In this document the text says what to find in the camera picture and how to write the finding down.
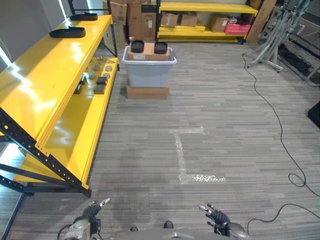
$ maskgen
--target yellow shelf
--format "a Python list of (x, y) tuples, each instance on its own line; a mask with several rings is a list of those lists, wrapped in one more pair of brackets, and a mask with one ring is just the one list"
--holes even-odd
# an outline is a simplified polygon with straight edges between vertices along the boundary
[(220, 12), (257, 15), (258, 10), (248, 5), (202, 3), (202, 2), (161, 2), (160, 11), (187, 11), (187, 12)]
[[(97, 64), (98, 60), (93, 58), (88, 66), (88, 72), (94, 72), (93, 66)], [(117, 64), (118, 58), (108, 58), (106, 62), (99, 64), (100, 70), (95, 71), (97, 78), (106, 73), (105, 66), (112, 66), (104, 94), (94, 94), (97, 78), (94, 80), (87, 78), (81, 93), (72, 95), (45, 145), (46, 149), (60, 163), (81, 180), (85, 188), (88, 188), (86, 182), (111, 96)], [(30, 155), (26, 156), (20, 168), (61, 179)], [(17, 175), (15, 180), (19, 182), (41, 182), (21, 175)]]
[(175, 27), (167, 27), (167, 26), (160, 26), (159, 32), (204, 32), (206, 30), (206, 27), (203, 25), (197, 25), (197, 26), (180, 26), (177, 25)]
[(82, 38), (48, 34), (0, 73), (0, 107), (42, 148), (68, 104), (104, 33), (111, 15), (95, 21), (66, 20), (57, 29), (84, 27)]
[(159, 28), (159, 38), (162, 37), (245, 37), (246, 34), (227, 34), (224, 32), (212, 32), (210, 30), (205, 30), (205, 31), (182, 31), (182, 30), (169, 30), (169, 27), (166, 27), (166, 29)]

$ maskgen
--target electric cord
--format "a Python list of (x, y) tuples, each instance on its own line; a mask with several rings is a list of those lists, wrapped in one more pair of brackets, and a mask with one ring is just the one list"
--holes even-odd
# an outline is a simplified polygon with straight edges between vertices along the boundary
[[(246, 59), (244, 58), (244, 53), (243, 53), (241, 56), (242, 56), (242, 59), (244, 60), (244, 66), (243, 66), (244, 70), (254, 78), (254, 84), (253, 84), (254, 91), (270, 106), (270, 108), (273, 110), (274, 115), (276, 116), (276, 118), (277, 118), (277, 120), (278, 120), (278, 122), (279, 122), (280, 129), (281, 129), (281, 131), (280, 131), (280, 141), (281, 141), (281, 144), (282, 144), (285, 152), (288, 154), (288, 156), (290, 157), (290, 159), (293, 161), (293, 163), (297, 166), (297, 168), (301, 171), (301, 173), (302, 173), (302, 175), (303, 175), (303, 178), (302, 178), (302, 177), (300, 177), (299, 175), (297, 175), (297, 174), (295, 174), (295, 173), (289, 173), (289, 174), (288, 174), (288, 179), (289, 179), (290, 183), (292, 183), (293, 185), (295, 185), (296, 187), (299, 187), (299, 188), (303, 188), (304, 186), (306, 186), (306, 187), (310, 190), (311, 193), (313, 193), (313, 194), (316, 195), (317, 197), (320, 197), (319, 194), (315, 193), (315, 192), (308, 186), (308, 184), (307, 184), (307, 177), (306, 177), (305, 172), (304, 172), (304, 171), (302, 170), (302, 168), (298, 165), (298, 163), (297, 163), (296, 160), (292, 157), (292, 155), (291, 155), (290, 152), (288, 151), (286, 145), (284, 144), (284, 141), (283, 141), (284, 129), (283, 129), (282, 123), (281, 123), (281, 121), (280, 121), (279, 115), (277, 114), (274, 106), (273, 106), (260, 92), (258, 92), (258, 90), (257, 90), (257, 88), (256, 88), (257, 78), (256, 78), (255, 75), (253, 75), (253, 74), (246, 68), (246, 66), (247, 66), (247, 61), (246, 61)], [(291, 177), (292, 177), (292, 176), (297, 177), (297, 178), (302, 182), (302, 184), (299, 185), (299, 184), (294, 183), (294, 182), (291, 180)]]
[[(302, 177), (300, 177), (299, 175), (297, 175), (297, 174), (295, 174), (295, 173), (289, 173), (289, 174), (288, 174), (288, 179), (289, 179), (289, 181), (290, 181), (293, 185), (295, 185), (296, 187), (299, 187), (299, 188), (302, 188), (302, 187), (306, 186), (306, 187), (310, 190), (311, 193), (313, 193), (313, 194), (316, 195), (317, 197), (320, 197), (319, 194), (315, 193), (315, 192), (308, 186), (308, 184), (307, 184), (307, 177), (306, 177), (305, 172), (301, 169), (301, 167), (298, 165), (298, 163), (296, 162), (296, 160), (292, 157), (292, 155), (291, 155), (290, 152), (288, 151), (286, 145), (284, 144), (284, 141), (283, 141), (284, 129), (283, 129), (282, 123), (281, 123), (281, 121), (280, 121), (279, 115), (277, 114), (274, 106), (273, 106), (260, 92), (258, 92), (258, 90), (257, 90), (257, 88), (256, 88), (257, 77), (256, 77), (255, 75), (253, 75), (253, 74), (246, 68), (246, 66), (247, 66), (247, 61), (246, 61), (246, 59), (244, 58), (244, 53), (243, 53), (241, 56), (242, 56), (242, 59), (243, 59), (243, 61), (244, 61), (244, 66), (243, 66), (244, 70), (254, 78), (254, 84), (253, 84), (254, 91), (270, 106), (270, 108), (273, 110), (274, 115), (276, 116), (276, 118), (277, 118), (277, 120), (278, 120), (278, 122), (279, 122), (279, 126), (280, 126), (280, 129), (281, 129), (281, 131), (280, 131), (280, 141), (281, 141), (281, 144), (282, 144), (284, 150), (286, 151), (286, 153), (288, 154), (288, 156), (290, 157), (290, 159), (291, 159), (291, 160), (293, 161), (293, 163), (298, 167), (298, 169), (301, 171), (301, 173), (302, 173), (302, 175), (303, 175), (303, 179), (302, 179)], [(292, 177), (292, 176), (297, 177), (297, 178), (302, 182), (302, 184), (299, 185), (299, 184), (294, 183), (294, 182), (291, 180), (291, 177)], [(316, 218), (320, 219), (320, 216), (316, 215), (314, 212), (312, 212), (311, 210), (305, 208), (304, 206), (300, 206), (300, 205), (297, 205), (297, 204), (294, 204), (294, 203), (286, 203), (286, 204), (284, 204), (284, 205), (282, 205), (282, 206), (280, 207), (280, 209), (278, 210), (278, 212), (277, 212), (277, 214), (275, 215), (275, 217), (274, 217), (273, 219), (271, 219), (271, 220), (263, 220), (263, 219), (259, 219), (259, 218), (252, 218), (252, 219), (250, 219), (250, 220), (248, 221), (248, 223), (247, 223), (247, 226), (246, 226), (247, 233), (250, 235), (249, 225), (250, 225), (250, 223), (251, 223), (252, 221), (260, 221), (260, 222), (264, 222), (264, 223), (272, 223), (273, 221), (275, 221), (275, 220), (277, 219), (277, 217), (279, 216), (281, 210), (282, 210), (285, 206), (295, 206), (295, 207), (298, 207), (298, 208), (302, 208), (302, 209), (308, 211), (309, 213), (311, 213), (312, 215), (314, 215)]]
[(256, 220), (256, 221), (260, 221), (260, 222), (264, 222), (264, 223), (272, 223), (273, 221), (275, 221), (275, 220), (277, 219), (277, 217), (279, 216), (281, 210), (282, 210), (285, 206), (295, 206), (295, 207), (298, 207), (298, 208), (302, 208), (302, 209), (308, 211), (309, 213), (311, 213), (312, 215), (314, 215), (316, 218), (320, 219), (320, 216), (316, 215), (313, 211), (305, 208), (304, 206), (300, 206), (300, 205), (293, 204), (293, 203), (286, 203), (286, 204), (284, 204), (284, 205), (282, 205), (282, 206), (280, 207), (280, 209), (278, 210), (278, 212), (277, 212), (277, 214), (275, 215), (275, 217), (274, 217), (273, 219), (271, 219), (271, 220), (262, 220), (262, 219), (259, 219), (259, 218), (252, 218), (252, 219), (250, 219), (249, 222), (248, 222), (248, 224), (247, 224), (247, 226), (246, 226), (246, 231), (247, 231), (247, 233), (250, 235), (250, 232), (249, 232), (249, 224), (250, 224), (252, 221), (255, 221), (255, 220)]
[(67, 225), (64, 225), (62, 228), (60, 228), (60, 230), (58, 231), (58, 234), (56, 236), (56, 240), (60, 240), (60, 235), (61, 235), (62, 231), (67, 228), (70, 228), (71, 226), (72, 226), (72, 224), (67, 224)]

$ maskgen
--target black container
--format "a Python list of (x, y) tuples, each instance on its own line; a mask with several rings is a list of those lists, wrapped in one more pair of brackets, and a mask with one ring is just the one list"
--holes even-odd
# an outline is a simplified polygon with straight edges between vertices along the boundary
[(144, 41), (135, 40), (131, 43), (131, 52), (132, 53), (142, 53), (145, 48)]
[(154, 44), (155, 54), (166, 54), (168, 50), (168, 44), (164, 41), (158, 41)]

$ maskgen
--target gray plastic bin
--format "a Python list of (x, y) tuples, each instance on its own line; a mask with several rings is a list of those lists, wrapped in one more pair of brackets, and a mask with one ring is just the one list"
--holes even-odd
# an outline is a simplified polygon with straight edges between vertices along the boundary
[(169, 61), (136, 61), (128, 60), (130, 46), (126, 46), (121, 62), (125, 64), (131, 87), (166, 87), (174, 64), (178, 61), (172, 48)]

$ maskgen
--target plastic storage bin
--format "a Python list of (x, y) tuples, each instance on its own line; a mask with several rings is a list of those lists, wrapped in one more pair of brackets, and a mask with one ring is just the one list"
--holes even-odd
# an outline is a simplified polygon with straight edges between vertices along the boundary
[(251, 25), (241, 25), (236, 23), (227, 23), (224, 29), (226, 34), (243, 34), (246, 35), (250, 30)]
[(131, 87), (159, 87), (168, 86), (173, 66), (178, 62), (173, 55), (172, 48), (169, 61), (135, 61), (128, 60), (130, 46), (126, 46), (121, 62), (124, 63), (128, 72), (129, 84)]

